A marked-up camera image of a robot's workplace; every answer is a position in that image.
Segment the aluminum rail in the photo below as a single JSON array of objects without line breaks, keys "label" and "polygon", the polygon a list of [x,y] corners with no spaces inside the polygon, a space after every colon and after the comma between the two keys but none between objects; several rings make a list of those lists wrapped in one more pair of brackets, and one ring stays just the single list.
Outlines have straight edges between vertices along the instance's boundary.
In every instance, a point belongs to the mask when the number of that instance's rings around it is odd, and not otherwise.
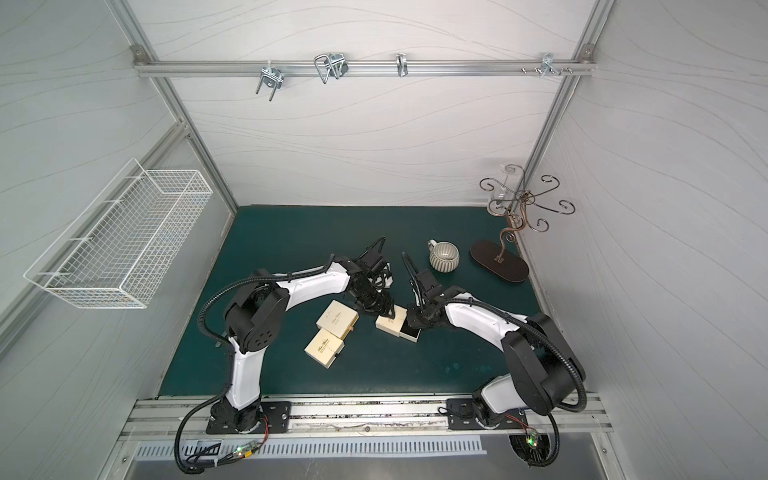
[{"label": "aluminum rail", "polygon": [[[344,77],[398,77],[395,60],[346,62]],[[267,61],[148,61],[134,68],[140,77],[259,77]],[[317,77],[313,61],[271,61],[284,77]],[[591,75],[595,63],[553,60],[550,76]],[[539,76],[541,60],[408,60],[409,77],[506,77]]]},{"label": "aluminum rail", "polygon": [[[592,13],[589,15],[587,25],[584,27],[584,31],[581,33],[581,39],[574,51],[574,58],[592,60],[594,55],[595,46],[600,38],[600,33],[603,31],[605,22],[611,13],[616,0],[597,0],[592,8]],[[520,179],[515,191],[526,190],[530,187],[531,182],[538,174],[538,165],[541,163],[541,159],[544,157],[544,153],[549,146],[549,142],[554,135],[554,131],[557,128],[560,120],[563,118],[565,108],[568,106],[568,102],[571,101],[576,86],[578,85],[581,77],[564,78],[558,88],[558,93],[554,96],[554,101],[547,114],[544,127],[541,129],[541,133],[536,139],[534,149],[531,152],[531,156],[525,164],[525,175]],[[518,207],[518,202],[515,201],[512,205],[512,209]]]},{"label": "aluminum rail", "polygon": [[[374,435],[476,435],[498,434],[499,430],[449,430],[448,419],[437,410],[447,398],[471,398],[469,394],[394,396],[284,396],[270,401],[289,401],[288,431],[279,437],[374,436]],[[139,400],[125,422],[120,440],[168,440],[176,435],[180,420],[197,404],[210,397],[160,397]],[[576,396],[566,398],[575,402]],[[207,435],[209,409],[197,412],[186,425],[185,439],[258,438],[262,434]],[[527,423],[540,432],[550,432],[545,416],[526,412]],[[552,412],[560,432],[613,432],[611,420],[597,393],[587,394],[587,408],[573,413]]]}]

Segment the black mounting plate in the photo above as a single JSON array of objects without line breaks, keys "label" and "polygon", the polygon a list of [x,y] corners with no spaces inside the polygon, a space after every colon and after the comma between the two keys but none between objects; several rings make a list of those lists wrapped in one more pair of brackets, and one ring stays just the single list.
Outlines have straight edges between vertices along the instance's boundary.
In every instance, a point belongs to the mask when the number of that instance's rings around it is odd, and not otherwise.
[{"label": "black mounting plate", "polygon": [[[499,253],[502,253],[500,263],[496,261]],[[530,269],[525,260],[509,250],[504,249],[502,252],[502,247],[498,243],[493,243],[490,240],[477,241],[469,247],[469,254],[475,262],[500,276],[503,280],[520,283],[525,282],[525,279],[528,278]]]},{"label": "black mounting plate", "polygon": [[[472,408],[472,399],[447,399],[445,401],[445,408],[449,412],[458,413],[458,415],[448,415],[448,430],[522,430],[523,428],[515,420],[510,420],[506,416],[502,417],[501,422],[496,427],[491,428],[480,425],[480,422],[474,417],[475,411]],[[507,410],[507,414],[527,424],[523,411],[519,409]]]},{"label": "black mounting plate", "polygon": [[[290,402],[261,402],[261,408],[269,420],[270,433],[285,433],[288,430],[290,419]],[[226,435],[228,433],[264,433],[264,422],[250,432],[238,432],[221,420],[208,419],[208,427],[205,428],[208,435]]]}]

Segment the cardboard box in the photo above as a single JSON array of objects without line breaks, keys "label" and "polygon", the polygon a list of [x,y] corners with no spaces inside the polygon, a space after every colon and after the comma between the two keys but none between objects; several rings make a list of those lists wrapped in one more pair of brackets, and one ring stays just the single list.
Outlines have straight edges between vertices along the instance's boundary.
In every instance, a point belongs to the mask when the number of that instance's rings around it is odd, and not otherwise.
[{"label": "cardboard box", "polygon": [[320,365],[329,368],[342,348],[344,348],[343,340],[326,329],[320,329],[304,351]]},{"label": "cardboard box", "polygon": [[344,340],[358,319],[357,311],[341,302],[332,301],[317,320],[317,328],[326,329]]},{"label": "cardboard box", "polygon": [[419,339],[421,329],[415,329],[408,325],[408,322],[406,322],[407,313],[408,310],[395,305],[395,318],[391,319],[385,316],[380,316],[376,319],[376,328],[384,330],[390,335],[410,340],[415,343]]}]

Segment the red wire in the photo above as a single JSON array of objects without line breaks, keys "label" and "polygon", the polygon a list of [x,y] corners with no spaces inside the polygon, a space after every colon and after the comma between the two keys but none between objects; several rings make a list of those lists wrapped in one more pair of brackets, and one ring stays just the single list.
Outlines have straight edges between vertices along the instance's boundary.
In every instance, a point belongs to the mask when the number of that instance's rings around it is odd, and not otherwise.
[{"label": "red wire", "polygon": [[270,436],[270,420],[264,416],[264,440],[261,441],[261,447],[264,447],[264,444],[266,443],[266,438]]},{"label": "red wire", "polygon": [[518,420],[518,419],[516,419],[515,417],[513,417],[512,415],[509,415],[508,413],[505,413],[505,415],[507,415],[507,418],[508,418],[508,419],[512,419],[512,420],[515,420],[517,423],[519,423],[520,425],[522,425],[522,426],[523,426],[523,429],[526,429],[526,430],[528,430],[528,429],[530,429],[530,428],[531,428],[531,427],[529,427],[528,425],[526,425],[526,424],[524,424],[523,422],[521,422],[520,420]]}]

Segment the ventilation slot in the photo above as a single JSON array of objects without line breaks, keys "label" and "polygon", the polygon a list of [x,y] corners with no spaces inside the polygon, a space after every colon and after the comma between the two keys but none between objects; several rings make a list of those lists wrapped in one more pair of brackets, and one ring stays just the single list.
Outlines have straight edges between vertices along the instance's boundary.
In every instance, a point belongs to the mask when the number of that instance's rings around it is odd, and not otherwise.
[{"label": "ventilation slot", "polygon": [[[201,458],[213,458],[234,451],[250,439],[187,440],[181,443],[183,457],[211,447]],[[342,458],[342,457],[439,457],[451,455],[485,455],[479,435],[326,438],[326,439],[269,439],[263,449],[251,458]],[[174,444],[171,440],[143,441],[135,459],[173,460]]]}]

